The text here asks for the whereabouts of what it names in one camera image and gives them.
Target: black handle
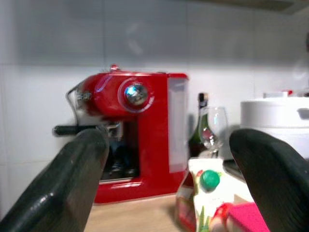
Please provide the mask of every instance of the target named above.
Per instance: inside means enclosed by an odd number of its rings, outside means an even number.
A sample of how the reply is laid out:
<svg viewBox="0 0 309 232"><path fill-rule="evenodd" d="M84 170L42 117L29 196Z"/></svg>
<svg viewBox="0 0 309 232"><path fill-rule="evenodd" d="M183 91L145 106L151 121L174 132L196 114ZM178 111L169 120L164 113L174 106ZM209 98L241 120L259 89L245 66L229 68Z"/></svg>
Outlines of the black handle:
<svg viewBox="0 0 309 232"><path fill-rule="evenodd" d="M83 126L55 126L53 129L54 135L76 135L85 129L95 129L96 125L83 125Z"/></svg>

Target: green bottle cap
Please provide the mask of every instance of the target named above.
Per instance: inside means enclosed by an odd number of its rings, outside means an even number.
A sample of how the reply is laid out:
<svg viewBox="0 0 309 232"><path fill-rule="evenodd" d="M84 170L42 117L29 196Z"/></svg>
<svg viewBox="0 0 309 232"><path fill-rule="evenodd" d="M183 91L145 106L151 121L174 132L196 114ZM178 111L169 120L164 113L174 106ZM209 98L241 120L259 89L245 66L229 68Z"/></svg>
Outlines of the green bottle cap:
<svg viewBox="0 0 309 232"><path fill-rule="evenodd" d="M217 172L206 170L201 176L200 183L206 191L213 191L220 183L220 177Z"/></svg>

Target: wooden countertop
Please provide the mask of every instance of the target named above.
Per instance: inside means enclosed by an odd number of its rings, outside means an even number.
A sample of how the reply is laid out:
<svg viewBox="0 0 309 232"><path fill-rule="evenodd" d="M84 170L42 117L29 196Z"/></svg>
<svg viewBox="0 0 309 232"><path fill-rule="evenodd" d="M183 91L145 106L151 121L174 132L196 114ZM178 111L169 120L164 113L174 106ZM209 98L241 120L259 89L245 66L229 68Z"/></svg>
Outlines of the wooden countertop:
<svg viewBox="0 0 309 232"><path fill-rule="evenodd" d="M84 232L179 232L175 195L94 205Z"/></svg>

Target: black rubber pad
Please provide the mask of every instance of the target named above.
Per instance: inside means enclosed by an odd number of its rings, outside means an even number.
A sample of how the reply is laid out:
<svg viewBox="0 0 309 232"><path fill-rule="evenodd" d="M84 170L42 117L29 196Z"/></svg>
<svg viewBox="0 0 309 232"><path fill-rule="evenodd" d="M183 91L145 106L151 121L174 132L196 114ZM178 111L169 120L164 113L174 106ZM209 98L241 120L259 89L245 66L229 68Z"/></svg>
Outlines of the black rubber pad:
<svg viewBox="0 0 309 232"><path fill-rule="evenodd" d="M309 232L306 160L287 143L251 129L234 131L230 148L268 228Z"/></svg>

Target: wine glass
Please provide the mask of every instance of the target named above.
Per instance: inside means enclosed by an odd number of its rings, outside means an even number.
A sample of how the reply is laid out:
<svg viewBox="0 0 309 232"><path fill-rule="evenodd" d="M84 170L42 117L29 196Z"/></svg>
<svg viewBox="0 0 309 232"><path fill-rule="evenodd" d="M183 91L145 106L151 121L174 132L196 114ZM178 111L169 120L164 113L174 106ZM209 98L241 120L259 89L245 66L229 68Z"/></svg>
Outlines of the wine glass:
<svg viewBox="0 0 309 232"><path fill-rule="evenodd" d="M198 133L207 156L217 158L219 148L227 139L227 119L224 107L203 107L200 109Z"/></svg>

